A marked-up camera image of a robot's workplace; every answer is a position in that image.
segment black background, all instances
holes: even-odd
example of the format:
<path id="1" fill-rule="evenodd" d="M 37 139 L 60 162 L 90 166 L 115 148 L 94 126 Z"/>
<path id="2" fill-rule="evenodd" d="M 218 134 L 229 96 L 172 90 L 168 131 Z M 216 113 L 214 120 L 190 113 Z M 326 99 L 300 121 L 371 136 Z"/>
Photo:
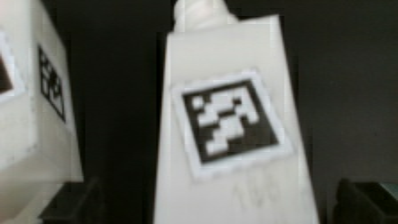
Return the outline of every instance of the black background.
<path id="1" fill-rule="evenodd" d="M 110 223 L 150 223 L 163 39 L 174 2 L 44 3 L 69 51 L 85 176 L 103 178 Z M 239 18 L 282 16 L 326 223 L 341 177 L 398 182 L 398 1 L 229 0 L 227 5 Z"/>

